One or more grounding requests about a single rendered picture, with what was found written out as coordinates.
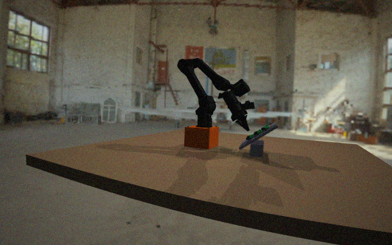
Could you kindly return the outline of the grey switch panel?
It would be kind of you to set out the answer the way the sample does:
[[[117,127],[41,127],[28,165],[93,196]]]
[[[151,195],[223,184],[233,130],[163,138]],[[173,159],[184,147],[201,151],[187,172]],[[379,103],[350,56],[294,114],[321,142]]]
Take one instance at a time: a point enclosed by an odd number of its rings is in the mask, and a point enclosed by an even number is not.
[[[247,136],[246,140],[242,142],[239,149],[244,148],[245,146],[251,144],[250,156],[252,157],[263,157],[263,147],[264,140],[259,140],[261,137],[270,133],[271,131],[278,128],[276,123],[271,124],[270,126],[266,125],[264,128],[254,132],[254,134]]]

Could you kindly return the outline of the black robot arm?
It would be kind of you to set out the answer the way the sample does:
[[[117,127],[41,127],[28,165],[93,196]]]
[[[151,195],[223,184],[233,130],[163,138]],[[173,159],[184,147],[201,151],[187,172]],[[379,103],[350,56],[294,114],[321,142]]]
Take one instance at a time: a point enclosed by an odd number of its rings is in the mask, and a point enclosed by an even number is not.
[[[184,75],[186,75],[199,99],[199,107],[195,111],[196,115],[198,115],[198,126],[196,127],[212,127],[211,115],[213,115],[213,112],[216,109],[216,101],[214,100],[213,96],[206,94],[204,88],[194,73],[195,68],[198,67],[212,81],[216,89],[225,91],[223,93],[219,93],[218,99],[223,98],[226,104],[236,100],[236,96],[241,97],[250,91],[250,88],[244,79],[240,79],[235,84],[230,84],[228,80],[218,75],[210,66],[208,66],[202,59],[199,58],[186,60],[180,59],[177,67]],[[255,109],[254,102],[246,101],[243,104],[241,102],[239,103],[242,111],[244,112],[247,109]]]

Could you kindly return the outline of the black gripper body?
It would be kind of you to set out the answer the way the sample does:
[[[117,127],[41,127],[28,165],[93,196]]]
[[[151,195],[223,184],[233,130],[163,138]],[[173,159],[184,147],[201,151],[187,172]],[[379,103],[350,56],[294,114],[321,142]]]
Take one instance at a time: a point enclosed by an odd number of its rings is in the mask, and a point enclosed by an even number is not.
[[[238,120],[247,114],[247,111],[245,111],[245,112],[242,111],[238,99],[232,101],[227,106],[228,106],[228,109],[230,109],[230,111],[232,113],[231,119],[233,121]]]

